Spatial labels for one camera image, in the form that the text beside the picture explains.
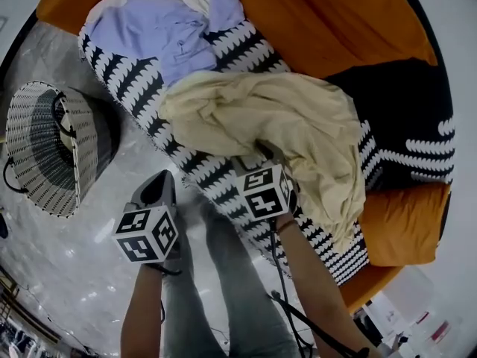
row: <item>jeans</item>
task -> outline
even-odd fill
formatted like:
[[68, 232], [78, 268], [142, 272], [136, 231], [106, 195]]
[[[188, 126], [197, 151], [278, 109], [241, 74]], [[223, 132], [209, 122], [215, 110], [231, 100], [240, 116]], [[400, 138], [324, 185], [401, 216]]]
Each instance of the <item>jeans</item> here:
[[[211, 204], [201, 208], [206, 223], [207, 246], [217, 268], [230, 329], [229, 357], [295, 358], [298, 350], [292, 335], [267, 297], [265, 288], [230, 221]], [[185, 226], [178, 224], [178, 229]], [[192, 254], [185, 232], [180, 230], [181, 259], [165, 263], [182, 269], [180, 276], [164, 279], [165, 357], [225, 358], [203, 311], [194, 285]]]

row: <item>woven basket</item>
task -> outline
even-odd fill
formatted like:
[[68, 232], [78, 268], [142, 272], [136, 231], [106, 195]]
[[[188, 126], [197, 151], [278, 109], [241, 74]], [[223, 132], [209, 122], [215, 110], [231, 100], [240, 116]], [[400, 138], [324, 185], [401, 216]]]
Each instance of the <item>woven basket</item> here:
[[[99, 111], [103, 104], [67, 87], [23, 85], [7, 116], [7, 186], [52, 215], [73, 215], [119, 143]], [[10, 164], [19, 189], [7, 182]]]

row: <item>bag handle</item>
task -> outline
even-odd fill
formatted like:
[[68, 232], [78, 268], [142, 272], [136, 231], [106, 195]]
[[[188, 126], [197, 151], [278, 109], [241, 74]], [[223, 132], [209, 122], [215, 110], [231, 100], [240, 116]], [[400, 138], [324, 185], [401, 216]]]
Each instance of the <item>bag handle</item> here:
[[7, 182], [7, 168], [10, 164], [13, 164], [13, 158], [12, 157], [8, 158], [7, 163], [5, 164], [5, 167], [3, 168], [3, 180], [4, 180], [5, 184], [7, 185], [7, 187], [9, 189], [11, 189], [14, 192], [18, 192], [19, 194], [26, 194], [28, 192], [28, 190], [26, 188], [15, 188]]
[[54, 98], [53, 102], [51, 103], [51, 116], [53, 117], [53, 120], [54, 120], [54, 123], [57, 124], [58, 128], [60, 129], [60, 131], [67, 135], [67, 136], [70, 136], [71, 138], [76, 138], [76, 131], [74, 130], [71, 130], [71, 131], [68, 131], [66, 130], [63, 125], [60, 123], [60, 121], [58, 120], [57, 116], [56, 116], [56, 107], [57, 107], [57, 102], [61, 99], [61, 98], [66, 98], [65, 96], [65, 93], [64, 92], [59, 92], [57, 94], [57, 96]]

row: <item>floor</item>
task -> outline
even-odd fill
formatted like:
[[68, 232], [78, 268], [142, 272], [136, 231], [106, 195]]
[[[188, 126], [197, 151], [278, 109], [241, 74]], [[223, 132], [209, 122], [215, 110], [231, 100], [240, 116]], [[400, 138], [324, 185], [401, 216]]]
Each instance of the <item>floor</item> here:
[[[0, 134], [4, 134], [12, 94], [25, 82], [34, 80], [65, 84], [110, 101], [88, 63], [80, 59], [76, 37], [38, 23], [20, 48], [4, 82]], [[116, 158], [72, 218], [51, 217], [25, 196], [0, 183], [0, 205], [6, 209], [10, 228], [8, 239], [0, 239], [0, 264], [22, 286], [28, 286], [30, 293], [22, 290], [20, 301], [61, 334], [66, 343], [80, 347], [80, 342], [101, 355], [119, 355], [121, 325], [138, 267], [123, 258], [110, 237], [114, 218], [144, 180], [161, 169], [170, 169], [176, 178], [177, 200], [189, 226], [196, 287], [209, 324], [227, 350], [227, 312], [207, 251], [205, 227], [193, 205], [195, 188], [181, 183], [182, 176], [175, 165], [155, 149], [125, 112], [121, 112], [121, 121], [122, 139]], [[5, 161], [6, 151], [2, 150], [0, 168]], [[8, 176], [14, 179], [11, 172]], [[244, 244], [267, 291], [279, 289], [276, 268], [248, 242]], [[286, 286], [291, 303], [298, 307], [289, 279]], [[296, 326], [305, 340], [312, 341], [304, 324], [297, 321]]]

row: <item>white cube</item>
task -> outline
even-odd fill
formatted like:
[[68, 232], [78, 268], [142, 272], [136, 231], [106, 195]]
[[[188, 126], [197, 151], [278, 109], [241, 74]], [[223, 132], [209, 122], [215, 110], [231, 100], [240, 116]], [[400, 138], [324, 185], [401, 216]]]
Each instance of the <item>white cube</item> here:
[[167, 206], [123, 213], [114, 228], [119, 249], [132, 263], [161, 263], [179, 236]]
[[291, 182], [281, 165], [238, 176], [236, 185], [254, 220], [268, 219], [288, 212]]

